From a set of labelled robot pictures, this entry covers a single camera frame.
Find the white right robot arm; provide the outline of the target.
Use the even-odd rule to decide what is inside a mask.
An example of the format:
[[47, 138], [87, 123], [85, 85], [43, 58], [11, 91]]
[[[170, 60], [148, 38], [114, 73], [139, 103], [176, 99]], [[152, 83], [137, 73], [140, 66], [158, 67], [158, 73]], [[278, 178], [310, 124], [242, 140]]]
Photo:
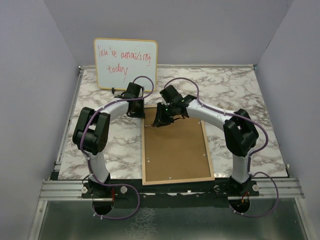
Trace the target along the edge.
[[157, 103], [156, 115], [152, 127], [164, 127], [182, 118], [196, 118], [209, 123], [224, 133], [227, 149], [232, 153], [232, 173], [230, 191], [240, 196], [248, 189], [252, 179], [249, 171], [249, 154], [256, 146], [259, 133], [248, 112], [240, 109], [236, 112], [206, 105], [199, 96], [188, 94], [183, 97], [173, 85], [160, 91], [162, 102]]

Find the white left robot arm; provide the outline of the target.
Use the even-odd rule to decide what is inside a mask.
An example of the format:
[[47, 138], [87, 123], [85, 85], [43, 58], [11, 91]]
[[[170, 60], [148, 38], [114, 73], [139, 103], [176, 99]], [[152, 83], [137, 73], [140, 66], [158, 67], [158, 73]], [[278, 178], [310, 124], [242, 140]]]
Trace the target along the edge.
[[130, 82], [126, 91], [114, 100], [96, 109], [84, 107], [79, 114], [72, 141], [84, 155], [89, 169], [88, 188], [97, 196], [106, 197], [111, 190], [110, 173], [104, 158], [111, 121], [127, 115], [131, 118], [145, 117], [144, 88]]

